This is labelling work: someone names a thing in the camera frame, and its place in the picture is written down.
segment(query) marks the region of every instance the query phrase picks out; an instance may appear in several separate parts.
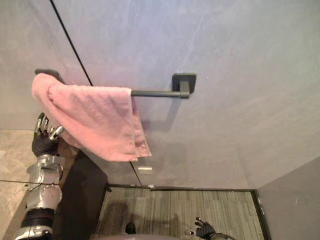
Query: gray carpet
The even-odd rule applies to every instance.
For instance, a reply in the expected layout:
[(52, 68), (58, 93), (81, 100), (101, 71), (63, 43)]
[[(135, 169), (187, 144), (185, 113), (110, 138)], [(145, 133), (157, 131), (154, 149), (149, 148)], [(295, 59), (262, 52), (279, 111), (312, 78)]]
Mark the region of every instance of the gray carpet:
[(122, 234), (129, 222), (135, 223), (139, 234), (199, 239), (185, 234), (196, 229), (196, 217), (237, 240), (264, 239), (250, 192), (137, 188), (112, 188), (106, 194), (92, 239)]

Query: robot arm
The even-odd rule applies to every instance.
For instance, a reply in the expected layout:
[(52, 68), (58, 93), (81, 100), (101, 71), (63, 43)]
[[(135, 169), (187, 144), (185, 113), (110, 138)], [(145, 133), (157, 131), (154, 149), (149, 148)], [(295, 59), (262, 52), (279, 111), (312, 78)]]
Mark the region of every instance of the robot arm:
[(30, 175), (26, 215), (15, 240), (50, 240), (55, 212), (62, 200), (59, 183), (63, 176), (65, 159), (58, 156), (62, 126), (48, 132), (49, 120), (42, 113), (36, 123), (32, 151), (37, 160), (27, 169)]

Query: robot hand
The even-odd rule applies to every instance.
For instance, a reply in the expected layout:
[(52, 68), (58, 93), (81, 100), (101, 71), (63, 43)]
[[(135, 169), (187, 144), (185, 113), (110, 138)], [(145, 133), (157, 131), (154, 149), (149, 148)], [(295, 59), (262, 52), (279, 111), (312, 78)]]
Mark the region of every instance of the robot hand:
[(48, 132), (49, 119), (41, 113), (37, 119), (32, 151), (37, 157), (27, 169), (30, 175), (26, 215), (15, 240), (50, 240), (53, 222), (62, 191), (59, 183), (63, 175), (65, 159), (58, 156), (59, 136), (62, 126)]
[(203, 221), (200, 217), (195, 218), (197, 222), (195, 222), (195, 225), (198, 226), (196, 230), (196, 236), (205, 239), (205, 240), (235, 240), (233, 237), (222, 234), (222, 233), (216, 233), (213, 226), (211, 226), (206, 221)]
[(48, 132), (49, 119), (44, 113), (41, 113), (35, 125), (34, 137), (32, 142), (32, 151), (38, 158), (41, 155), (57, 155), (59, 146), (59, 136), (64, 132), (64, 127), (59, 126), (55, 129), (53, 126)]

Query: towel bar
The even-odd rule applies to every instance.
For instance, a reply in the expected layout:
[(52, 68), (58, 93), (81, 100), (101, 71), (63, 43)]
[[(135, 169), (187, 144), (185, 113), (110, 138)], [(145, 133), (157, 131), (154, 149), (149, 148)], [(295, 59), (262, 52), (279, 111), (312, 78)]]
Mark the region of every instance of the towel bar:
[[(48, 74), (65, 84), (61, 75), (53, 69), (37, 69), (35, 74)], [(188, 99), (195, 92), (197, 75), (195, 73), (176, 73), (172, 76), (172, 91), (132, 90), (133, 97), (180, 98)]]

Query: towel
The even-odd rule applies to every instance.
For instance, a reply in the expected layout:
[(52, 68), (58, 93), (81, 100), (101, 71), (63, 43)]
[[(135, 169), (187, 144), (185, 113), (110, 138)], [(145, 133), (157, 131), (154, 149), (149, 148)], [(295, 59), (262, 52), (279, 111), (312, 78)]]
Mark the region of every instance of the towel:
[(41, 73), (32, 96), (68, 144), (113, 162), (151, 156), (131, 89), (64, 85)]

